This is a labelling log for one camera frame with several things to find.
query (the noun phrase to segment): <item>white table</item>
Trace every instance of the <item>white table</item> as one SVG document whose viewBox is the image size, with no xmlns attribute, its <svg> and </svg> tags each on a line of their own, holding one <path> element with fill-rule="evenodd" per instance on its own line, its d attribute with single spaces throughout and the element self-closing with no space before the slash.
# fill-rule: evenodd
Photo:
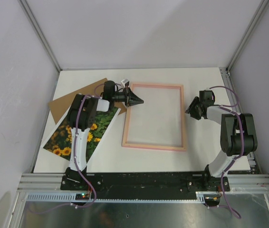
<svg viewBox="0 0 269 228">
<path fill-rule="evenodd" d="M 120 82 L 183 84 L 186 108 L 200 90 L 223 86 L 219 68 L 165 68 L 62 71 L 53 99 L 64 96 L 103 78 Z M 224 89 L 215 89 L 216 104 L 230 104 Z M 121 146 L 125 114 L 118 116 L 110 134 L 102 140 L 100 150 L 88 166 L 88 172 L 148 172 L 148 171 L 201 171 L 219 153 L 220 125 L 209 120 L 197 121 L 186 114 L 188 149 L 186 152 L 168 152 L 124 148 Z M 55 127 L 49 114 L 43 140 Z M 63 173 L 69 161 L 40 149 L 34 172 Z M 249 170 L 246 157 L 239 159 L 231 170 Z"/>
</svg>

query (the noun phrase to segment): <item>yellow flower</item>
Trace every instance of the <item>yellow flower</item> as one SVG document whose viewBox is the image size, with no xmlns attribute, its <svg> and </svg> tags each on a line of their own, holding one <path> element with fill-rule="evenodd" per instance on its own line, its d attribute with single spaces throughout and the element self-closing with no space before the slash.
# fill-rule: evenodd
<svg viewBox="0 0 269 228">
<path fill-rule="evenodd" d="M 70 147 L 65 147 L 62 151 L 63 155 L 70 155 L 71 154 L 71 148 Z"/>
<path fill-rule="evenodd" d="M 59 148 L 58 145 L 54 145 L 54 146 L 52 146 L 52 150 L 55 150 L 55 149 L 57 149 L 57 148 Z"/>
<path fill-rule="evenodd" d="M 93 135 L 89 132 L 87 142 L 91 142 L 92 138 L 93 138 Z"/>
<path fill-rule="evenodd" d="M 58 155 L 58 156 L 62 155 L 62 151 L 61 151 L 61 149 L 59 149 L 59 148 L 53 150 L 53 153 L 55 153 L 55 154 Z"/>
<path fill-rule="evenodd" d="M 95 129 L 97 129 L 97 125 L 96 125 L 96 124 L 92 124 L 92 126 L 91 126 L 90 129 L 91 129 L 91 130 L 95 130 Z"/>
<path fill-rule="evenodd" d="M 66 130 L 68 131 L 68 134 L 71 134 L 71 127 L 67 125 Z"/>
<path fill-rule="evenodd" d="M 59 135 L 64 137 L 65 136 L 65 131 L 60 132 Z"/>
</svg>

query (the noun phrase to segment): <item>brown cardboard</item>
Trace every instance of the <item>brown cardboard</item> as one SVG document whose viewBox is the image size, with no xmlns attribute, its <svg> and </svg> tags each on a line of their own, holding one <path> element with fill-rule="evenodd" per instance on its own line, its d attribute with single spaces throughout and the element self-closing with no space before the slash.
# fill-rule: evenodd
<svg viewBox="0 0 269 228">
<path fill-rule="evenodd" d="M 108 79 L 104 78 L 100 81 L 97 81 L 97 82 L 94 82 L 90 85 L 87 85 L 84 88 L 78 89 L 72 93 L 69 93 L 69 94 L 62 96 L 54 101 L 49 102 L 48 105 L 50 107 L 50 111 L 51 111 L 51 114 L 53 116 L 55 124 L 58 123 L 58 121 L 63 117 L 65 112 L 68 110 L 68 108 L 72 104 L 72 101 L 74 100 L 76 94 L 96 95 L 94 93 L 94 89 L 96 88 L 96 86 L 104 84 L 106 81 L 108 81 Z M 100 95 L 102 91 L 103 91 L 102 86 L 100 86 L 96 89 L 96 93 L 98 95 Z M 122 102 L 115 103 L 114 106 L 121 109 L 120 114 L 122 114 L 126 111 L 126 107 L 123 105 Z"/>
</svg>

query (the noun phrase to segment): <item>wooden frame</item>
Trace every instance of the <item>wooden frame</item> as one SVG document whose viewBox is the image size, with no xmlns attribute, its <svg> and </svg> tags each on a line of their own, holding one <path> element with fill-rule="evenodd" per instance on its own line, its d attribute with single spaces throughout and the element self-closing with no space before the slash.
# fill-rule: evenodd
<svg viewBox="0 0 269 228">
<path fill-rule="evenodd" d="M 186 151 L 187 142 L 186 142 L 186 126 L 185 126 L 185 98 L 184 98 L 184 86 L 181 84 L 154 84 L 154 83 L 132 83 L 130 85 L 131 90 L 133 91 L 136 87 L 145 87 L 145 88 L 164 88 L 164 89 L 179 89 L 180 90 L 180 110 L 181 110 L 181 141 L 182 145 L 177 146 L 166 146 L 166 145 L 151 145 L 143 143 L 129 143 L 128 134 L 130 127 L 130 115 L 131 107 L 127 109 L 122 146 L 130 148 L 142 148 L 142 149 L 153 149 L 153 150 L 167 150 L 167 151 Z"/>
</svg>

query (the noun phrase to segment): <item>flower picture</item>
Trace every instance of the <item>flower picture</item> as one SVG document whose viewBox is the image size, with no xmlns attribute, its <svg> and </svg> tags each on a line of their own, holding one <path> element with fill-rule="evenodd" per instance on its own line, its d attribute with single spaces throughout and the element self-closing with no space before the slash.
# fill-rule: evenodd
<svg viewBox="0 0 269 228">
<path fill-rule="evenodd" d="M 98 143 L 102 139 L 117 110 L 118 108 L 114 107 L 111 111 L 108 112 L 96 112 L 95 121 L 90 128 L 87 138 L 87 162 L 91 158 Z M 63 119 L 63 121 L 60 123 L 58 128 L 55 130 L 55 132 L 52 134 L 52 136 L 50 137 L 48 142 L 46 142 L 43 148 L 62 158 L 70 160 L 72 148 L 72 134 L 71 127 L 69 126 L 67 118 Z"/>
</svg>

